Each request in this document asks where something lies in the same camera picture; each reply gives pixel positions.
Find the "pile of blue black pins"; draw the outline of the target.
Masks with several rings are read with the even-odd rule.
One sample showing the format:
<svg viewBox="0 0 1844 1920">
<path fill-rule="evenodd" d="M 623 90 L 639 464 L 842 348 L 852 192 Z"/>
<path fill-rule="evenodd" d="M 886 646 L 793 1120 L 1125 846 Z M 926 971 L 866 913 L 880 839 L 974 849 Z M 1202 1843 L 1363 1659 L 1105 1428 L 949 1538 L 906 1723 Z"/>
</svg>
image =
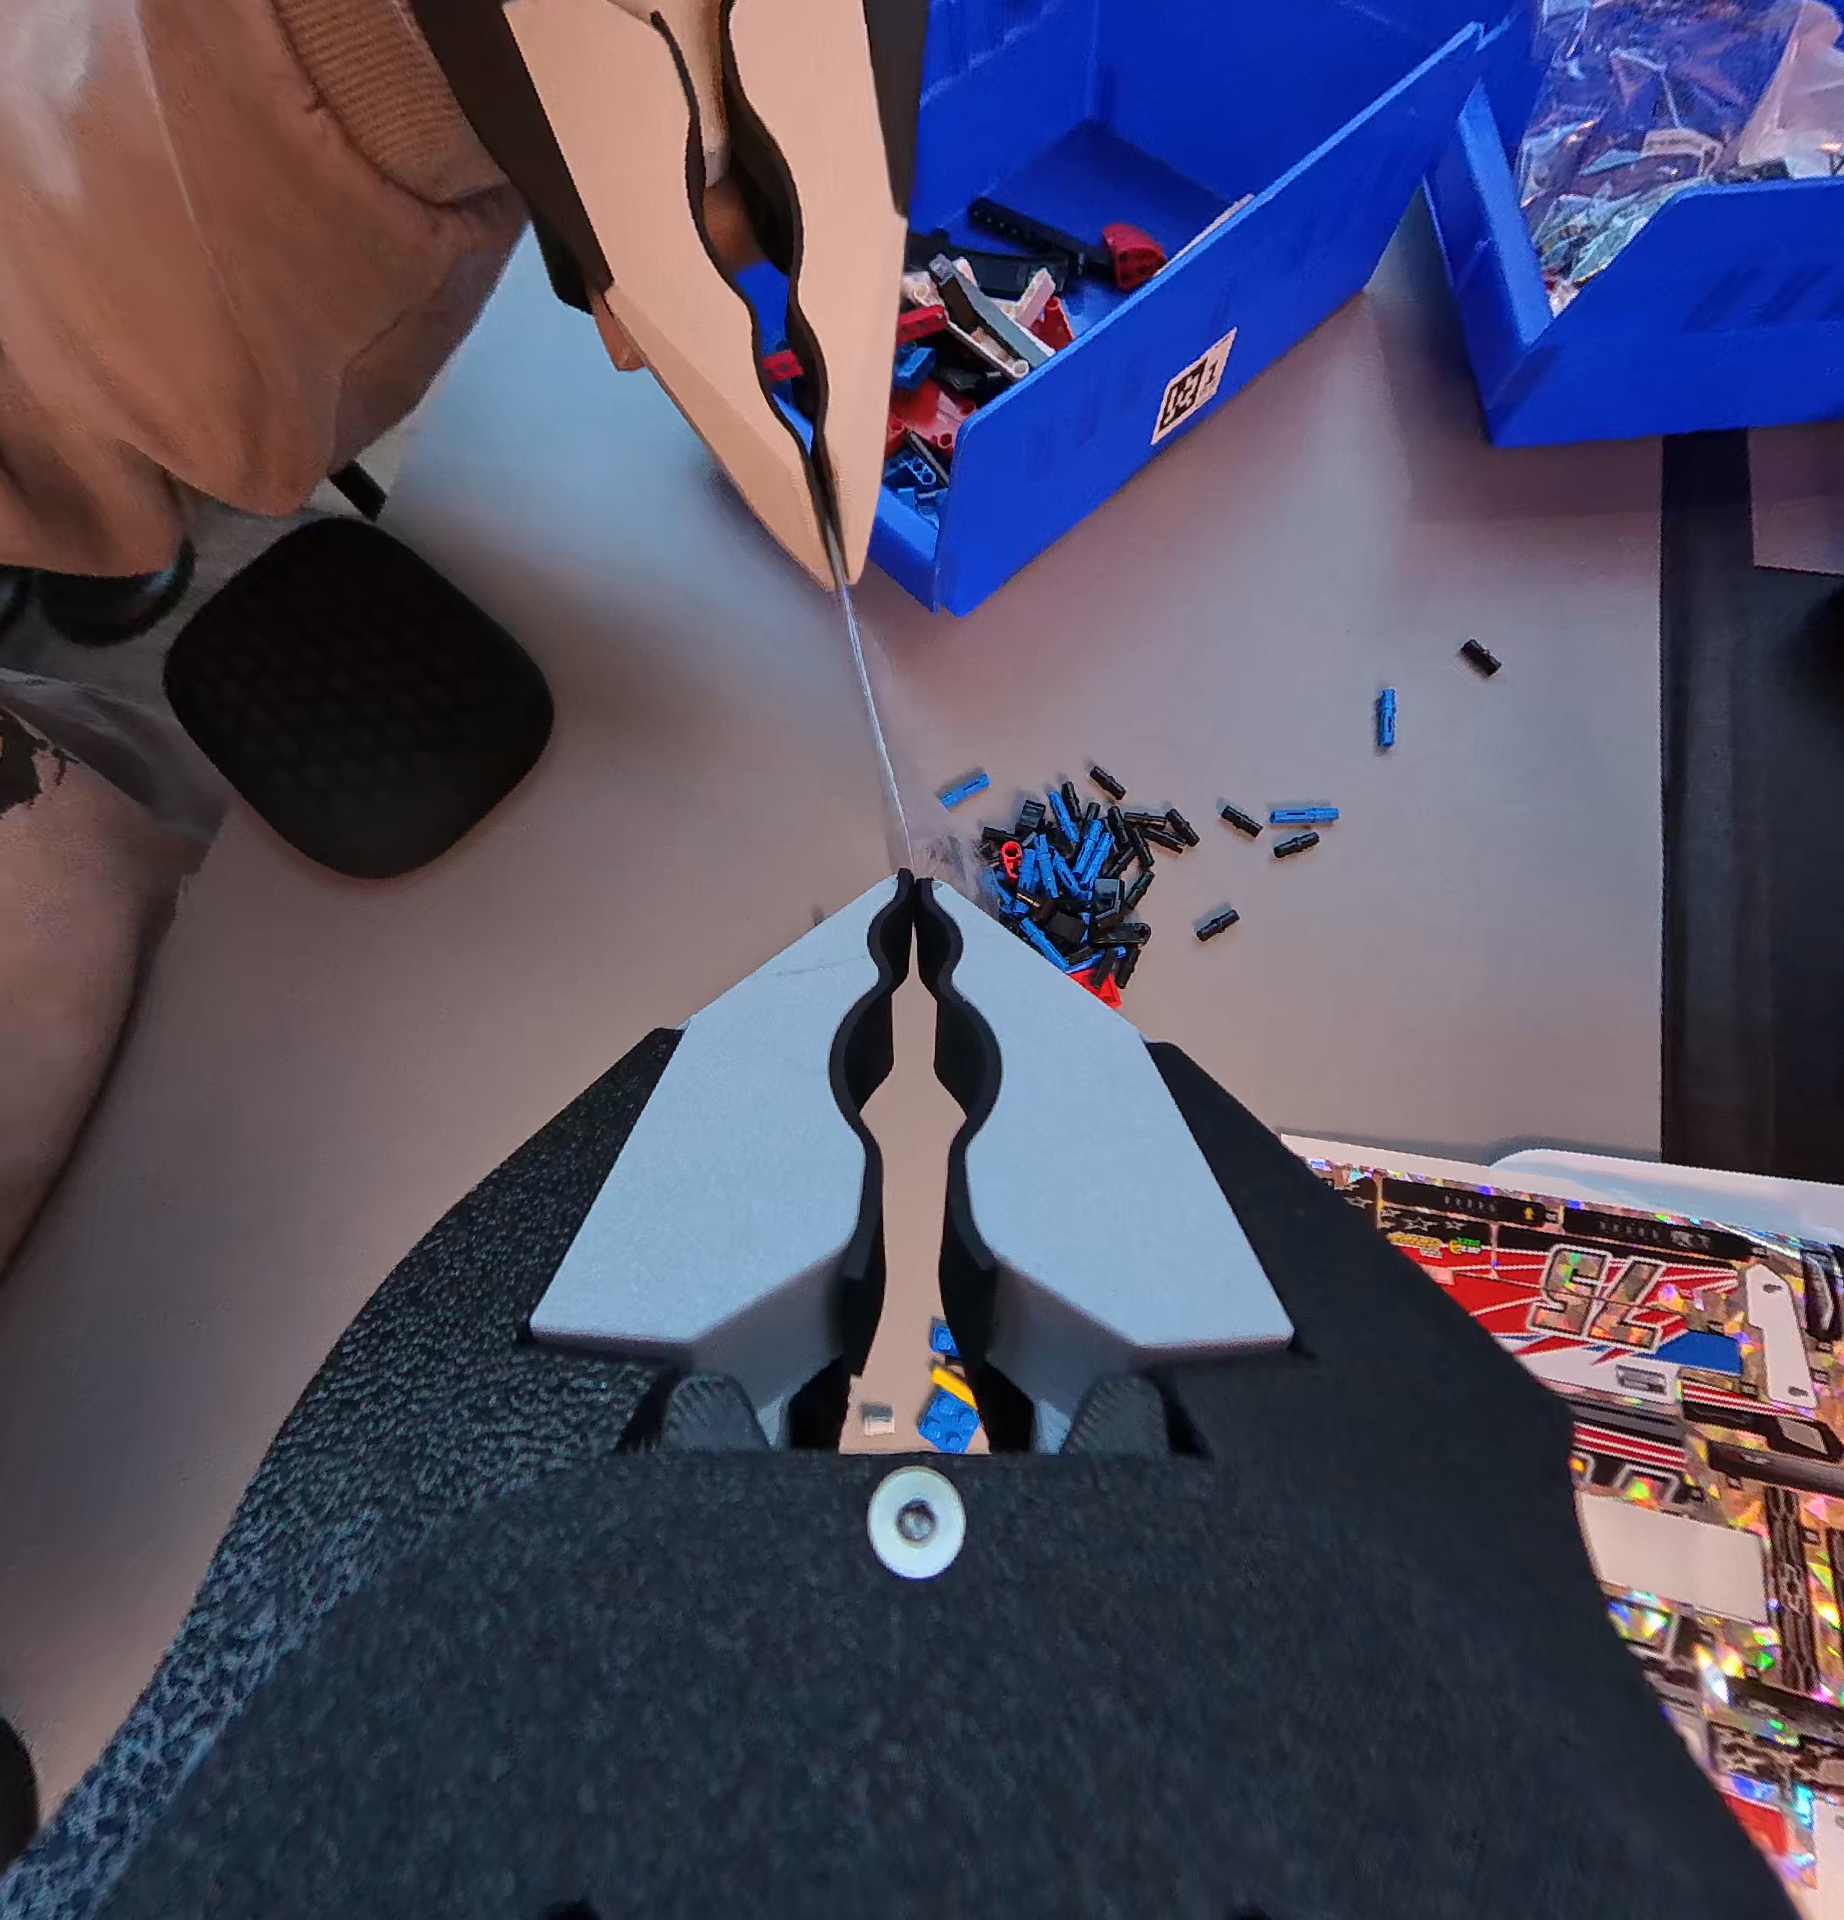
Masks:
<svg viewBox="0 0 1844 1920">
<path fill-rule="evenodd" d="M 1457 958 L 1485 890 L 1448 773 L 1502 643 L 1118 641 L 983 658 L 915 732 L 919 852 L 1026 946 L 1121 1005 L 1154 941 L 1243 946 L 1266 991 L 1375 1005 Z"/>
</svg>

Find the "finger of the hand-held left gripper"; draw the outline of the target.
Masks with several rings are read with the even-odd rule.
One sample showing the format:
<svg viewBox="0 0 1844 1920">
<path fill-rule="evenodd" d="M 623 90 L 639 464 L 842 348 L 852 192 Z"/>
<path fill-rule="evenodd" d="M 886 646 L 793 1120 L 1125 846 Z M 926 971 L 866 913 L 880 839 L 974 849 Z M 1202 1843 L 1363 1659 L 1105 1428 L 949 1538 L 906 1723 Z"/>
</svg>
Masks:
<svg viewBox="0 0 1844 1920">
<path fill-rule="evenodd" d="M 694 85 L 655 20 L 609 1 L 503 18 L 604 255 L 604 305 L 768 533 L 831 590 L 812 459 L 758 373 L 756 313 L 703 223 Z"/>
<path fill-rule="evenodd" d="M 817 565 L 857 585 L 880 505 L 910 214 L 910 5 L 731 1 L 722 99 L 756 237 L 786 282 Z"/>
</svg>

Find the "crumpled clear plastic bags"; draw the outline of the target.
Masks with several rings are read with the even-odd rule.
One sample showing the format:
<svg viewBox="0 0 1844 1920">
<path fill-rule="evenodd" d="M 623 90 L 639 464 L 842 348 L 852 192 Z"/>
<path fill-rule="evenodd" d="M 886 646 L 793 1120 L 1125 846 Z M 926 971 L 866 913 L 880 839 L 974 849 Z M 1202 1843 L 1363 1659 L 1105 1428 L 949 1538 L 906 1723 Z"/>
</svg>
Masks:
<svg viewBox="0 0 1844 1920">
<path fill-rule="evenodd" d="M 1844 179 L 1836 5 L 1535 5 L 1533 69 L 1512 178 L 1554 314 L 1680 195 Z"/>
</svg>

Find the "pile of colourful lego pieces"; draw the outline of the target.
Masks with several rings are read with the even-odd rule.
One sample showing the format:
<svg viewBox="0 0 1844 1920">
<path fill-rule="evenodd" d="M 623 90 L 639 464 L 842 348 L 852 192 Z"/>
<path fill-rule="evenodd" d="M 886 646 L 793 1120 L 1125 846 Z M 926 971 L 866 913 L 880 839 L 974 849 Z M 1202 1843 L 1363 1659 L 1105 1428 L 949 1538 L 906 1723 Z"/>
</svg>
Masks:
<svg viewBox="0 0 1844 1920">
<path fill-rule="evenodd" d="M 930 1317 L 919 1365 L 900 1395 L 873 1383 L 857 1386 L 851 1435 L 870 1451 L 973 1452 L 985 1443 L 983 1417 L 958 1338 L 940 1314 Z"/>
</svg>

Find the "heap of larger lego parts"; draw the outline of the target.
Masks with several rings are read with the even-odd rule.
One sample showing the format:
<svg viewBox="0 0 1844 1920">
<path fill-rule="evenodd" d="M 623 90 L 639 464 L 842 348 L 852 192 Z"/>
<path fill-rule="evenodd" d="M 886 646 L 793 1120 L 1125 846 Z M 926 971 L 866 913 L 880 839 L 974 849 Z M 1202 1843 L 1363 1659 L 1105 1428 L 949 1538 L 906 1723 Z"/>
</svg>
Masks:
<svg viewBox="0 0 1844 1920">
<path fill-rule="evenodd" d="M 1164 176 L 1078 144 L 1003 179 L 948 224 L 910 228 L 880 484 L 938 529 L 966 428 L 1064 355 L 1169 262 Z"/>
</svg>

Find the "person's left forearm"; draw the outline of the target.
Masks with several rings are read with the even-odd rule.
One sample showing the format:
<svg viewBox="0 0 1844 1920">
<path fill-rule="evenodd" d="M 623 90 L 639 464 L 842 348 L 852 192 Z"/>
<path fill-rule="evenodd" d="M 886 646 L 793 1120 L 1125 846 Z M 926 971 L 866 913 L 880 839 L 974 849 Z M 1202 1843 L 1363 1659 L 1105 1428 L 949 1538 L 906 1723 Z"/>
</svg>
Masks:
<svg viewBox="0 0 1844 1920">
<path fill-rule="evenodd" d="M 302 510 L 525 224 L 410 5 L 0 1 L 0 564 Z"/>
</svg>

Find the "white metal book stand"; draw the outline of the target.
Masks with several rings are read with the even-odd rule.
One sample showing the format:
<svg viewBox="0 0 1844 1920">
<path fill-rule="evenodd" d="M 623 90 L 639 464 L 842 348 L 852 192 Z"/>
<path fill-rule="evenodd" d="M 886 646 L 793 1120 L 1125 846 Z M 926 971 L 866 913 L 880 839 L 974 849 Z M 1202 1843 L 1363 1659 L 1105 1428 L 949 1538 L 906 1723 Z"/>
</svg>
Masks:
<svg viewBox="0 0 1844 1920">
<path fill-rule="evenodd" d="M 1677 1212 L 1760 1235 L 1844 1245 L 1844 1184 L 1739 1169 L 1527 1149 L 1492 1163 L 1498 1184 Z"/>
</svg>

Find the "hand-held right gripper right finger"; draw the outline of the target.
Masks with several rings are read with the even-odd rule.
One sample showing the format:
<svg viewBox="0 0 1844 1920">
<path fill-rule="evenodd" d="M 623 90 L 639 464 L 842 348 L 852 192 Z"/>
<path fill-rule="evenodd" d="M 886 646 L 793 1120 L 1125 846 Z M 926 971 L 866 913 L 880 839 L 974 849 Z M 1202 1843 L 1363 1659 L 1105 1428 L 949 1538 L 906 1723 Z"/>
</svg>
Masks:
<svg viewBox="0 0 1844 1920">
<path fill-rule="evenodd" d="M 998 1446 L 1059 1449 L 1104 1379 L 1290 1350 L 1294 1324 L 1143 1033 L 982 906 L 916 884 L 958 1108 L 938 1293 Z"/>
</svg>

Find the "blue plastic bin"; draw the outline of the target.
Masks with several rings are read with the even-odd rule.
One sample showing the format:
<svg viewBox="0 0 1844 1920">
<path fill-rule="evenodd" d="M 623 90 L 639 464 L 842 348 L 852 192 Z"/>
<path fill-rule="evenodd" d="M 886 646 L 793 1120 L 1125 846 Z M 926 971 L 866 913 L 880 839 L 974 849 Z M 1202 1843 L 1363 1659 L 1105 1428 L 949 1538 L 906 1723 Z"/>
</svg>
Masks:
<svg viewBox="0 0 1844 1920">
<path fill-rule="evenodd" d="M 1517 204 L 1533 5 L 1482 76 L 1424 202 L 1492 441 L 1546 448 L 1844 419 L 1844 176 L 1696 187 L 1564 311 Z"/>
</svg>

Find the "small clear plastic bag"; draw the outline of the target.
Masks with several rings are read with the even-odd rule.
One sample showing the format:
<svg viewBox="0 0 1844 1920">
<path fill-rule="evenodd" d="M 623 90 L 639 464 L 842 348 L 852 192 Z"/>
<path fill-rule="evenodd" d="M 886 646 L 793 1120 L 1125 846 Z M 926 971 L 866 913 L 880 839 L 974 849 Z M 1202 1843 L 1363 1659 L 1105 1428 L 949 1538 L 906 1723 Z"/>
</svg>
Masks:
<svg viewBox="0 0 1844 1920">
<path fill-rule="evenodd" d="M 868 726 L 877 792 L 877 819 L 893 868 L 933 878 L 940 891 L 974 896 L 966 832 L 942 808 L 938 784 L 928 778 L 924 729 L 895 673 L 884 637 L 873 623 L 854 588 L 838 590 L 847 630 L 847 660 L 852 667 Z"/>
</svg>

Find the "blue bin with code sticker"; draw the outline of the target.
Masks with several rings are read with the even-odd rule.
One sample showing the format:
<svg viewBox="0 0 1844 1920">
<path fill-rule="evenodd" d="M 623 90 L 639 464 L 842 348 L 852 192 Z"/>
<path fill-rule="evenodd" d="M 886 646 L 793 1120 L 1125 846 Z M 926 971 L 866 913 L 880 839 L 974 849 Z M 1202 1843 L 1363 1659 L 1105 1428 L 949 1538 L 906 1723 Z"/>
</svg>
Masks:
<svg viewBox="0 0 1844 1920">
<path fill-rule="evenodd" d="M 935 513 L 883 490 L 870 562 L 973 613 L 1301 344 L 1375 270 L 1504 5 L 933 5 L 910 218 L 991 200 L 1166 252 L 1063 292 L 1073 343 L 958 432 Z"/>
</svg>

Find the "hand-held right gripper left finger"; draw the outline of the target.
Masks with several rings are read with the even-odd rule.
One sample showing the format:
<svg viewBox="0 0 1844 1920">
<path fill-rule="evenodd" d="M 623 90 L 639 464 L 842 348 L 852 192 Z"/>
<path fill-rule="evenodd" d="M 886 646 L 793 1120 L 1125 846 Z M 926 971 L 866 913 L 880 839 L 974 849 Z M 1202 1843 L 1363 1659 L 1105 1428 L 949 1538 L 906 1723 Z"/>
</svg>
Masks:
<svg viewBox="0 0 1844 1920">
<path fill-rule="evenodd" d="M 893 1064 L 915 877 L 874 882 L 679 1030 L 529 1314 L 538 1346 L 742 1388 L 764 1445 L 849 1392 L 886 1276 L 864 1105 Z"/>
</svg>

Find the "holographic sticker sheet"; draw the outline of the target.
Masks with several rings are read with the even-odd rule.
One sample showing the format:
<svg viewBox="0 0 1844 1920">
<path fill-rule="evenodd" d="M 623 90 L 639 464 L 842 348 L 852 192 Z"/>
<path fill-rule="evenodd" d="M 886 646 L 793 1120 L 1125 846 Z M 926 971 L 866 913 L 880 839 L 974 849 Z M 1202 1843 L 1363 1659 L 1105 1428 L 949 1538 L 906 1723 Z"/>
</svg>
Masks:
<svg viewBox="0 0 1844 1920">
<path fill-rule="evenodd" d="M 1564 1404 L 1613 1633 L 1799 1915 L 1844 1915 L 1844 1245 L 1283 1143 Z"/>
</svg>

